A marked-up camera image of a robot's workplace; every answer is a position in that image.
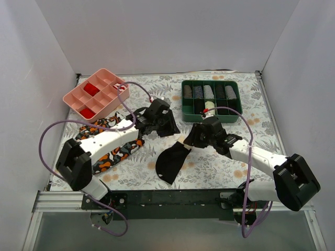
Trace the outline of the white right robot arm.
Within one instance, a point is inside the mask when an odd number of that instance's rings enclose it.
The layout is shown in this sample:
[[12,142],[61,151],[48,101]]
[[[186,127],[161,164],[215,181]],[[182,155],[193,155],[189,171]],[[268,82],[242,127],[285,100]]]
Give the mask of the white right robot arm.
[[249,146],[242,137],[228,134],[214,116],[193,124],[184,144],[200,149],[211,146],[218,154],[251,164],[271,178],[270,181],[250,179],[239,185],[234,193],[224,197],[224,202],[233,206],[248,208],[256,201],[276,201],[299,211],[321,189],[302,156],[279,155]]

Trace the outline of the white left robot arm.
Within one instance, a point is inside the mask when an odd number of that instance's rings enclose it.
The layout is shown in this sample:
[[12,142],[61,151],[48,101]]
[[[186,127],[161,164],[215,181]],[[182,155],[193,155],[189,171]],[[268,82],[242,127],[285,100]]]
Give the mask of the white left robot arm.
[[72,190],[90,195],[100,209],[111,204],[107,186],[93,175],[93,165],[103,155],[153,131],[160,137],[180,132],[170,105],[162,99],[155,99],[149,107],[140,108],[134,114],[88,139],[67,140],[55,165]]

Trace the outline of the black underwear beige waistband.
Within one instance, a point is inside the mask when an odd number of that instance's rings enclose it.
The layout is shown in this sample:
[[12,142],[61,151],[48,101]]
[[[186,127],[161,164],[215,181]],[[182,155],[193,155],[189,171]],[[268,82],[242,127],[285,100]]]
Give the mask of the black underwear beige waistband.
[[190,152],[191,148],[185,147],[180,142],[176,142],[164,150],[155,164],[155,171],[158,177],[172,185]]

